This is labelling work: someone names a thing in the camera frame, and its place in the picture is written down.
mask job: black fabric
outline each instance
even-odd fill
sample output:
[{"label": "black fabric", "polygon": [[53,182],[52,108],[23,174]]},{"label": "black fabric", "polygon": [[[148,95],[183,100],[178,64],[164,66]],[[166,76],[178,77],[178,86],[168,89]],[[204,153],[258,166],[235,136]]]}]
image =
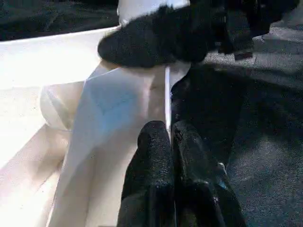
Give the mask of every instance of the black fabric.
[{"label": "black fabric", "polygon": [[117,0],[0,0],[0,41],[118,25]]},{"label": "black fabric", "polygon": [[123,185],[118,227],[245,227],[219,164],[186,121],[149,122],[138,137]]},{"label": "black fabric", "polygon": [[186,121],[172,127],[176,169],[177,226],[245,227],[224,165]]},{"label": "black fabric", "polygon": [[118,227],[174,227],[174,169],[169,135],[163,122],[149,122],[123,185]]}]

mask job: dark object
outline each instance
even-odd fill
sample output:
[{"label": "dark object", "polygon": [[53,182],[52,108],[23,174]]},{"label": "dark object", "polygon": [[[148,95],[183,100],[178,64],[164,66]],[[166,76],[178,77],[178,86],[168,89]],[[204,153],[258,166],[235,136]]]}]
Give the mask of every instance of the dark object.
[{"label": "dark object", "polygon": [[175,226],[174,189],[169,135],[163,122],[149,122],[126,171],[117,226]]},{"label": "dark object", "polygon": [[176,60],[200,62],[217,47],[241,60],[252,56],[252,37],[268,33],[270,24],[297,4],[298,0],[281,7],[270,0],[202,0],[180,9],[162,6],[104,38],[98,52],[106,61],[144,68]]},{"label": "dark object", "polygon": [[237,199],[193,126],[147,123],[128,166],[118,227],[244,227]]},{"label": "dark object", "polygon": [[225,167],[214,158],[196,129],[180,121],[172,128],[172,141],[177,156],[178,226],[245,227]]}]

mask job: black fur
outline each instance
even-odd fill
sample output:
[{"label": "black fur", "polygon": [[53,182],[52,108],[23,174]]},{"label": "black fur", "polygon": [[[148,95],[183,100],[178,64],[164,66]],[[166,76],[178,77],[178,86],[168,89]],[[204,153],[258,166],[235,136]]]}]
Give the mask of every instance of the black fur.
[{"label": "black fur", "polygon": [[202,61],[213,47],[207,1],[139,17],[98,46],[106,61],[126,67],[150,68],[176,60]]}]

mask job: black furry object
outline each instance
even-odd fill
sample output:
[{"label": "black furry object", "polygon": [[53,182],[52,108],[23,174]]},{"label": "black furry object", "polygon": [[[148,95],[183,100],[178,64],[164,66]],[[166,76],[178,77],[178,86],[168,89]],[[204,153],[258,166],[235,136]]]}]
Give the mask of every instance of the black furry object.
[{"label": "black furry object", "polygon": [[102,39],[98,53],[125,67],[200,62],[214,48],[208,4],[202,1],[179,9],[161,6]]}]

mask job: white container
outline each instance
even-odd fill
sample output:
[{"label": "white container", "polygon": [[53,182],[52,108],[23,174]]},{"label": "white container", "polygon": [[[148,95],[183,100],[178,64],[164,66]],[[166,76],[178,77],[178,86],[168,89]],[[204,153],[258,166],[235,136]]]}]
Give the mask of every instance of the white container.
[{"label": "white container", "polygon": [[[188,70],[174,68],[174,81]],[[137,136],[148,121],[165,121],[164,67],[99,70],[84,85],[48,227],[115,226]]]}]

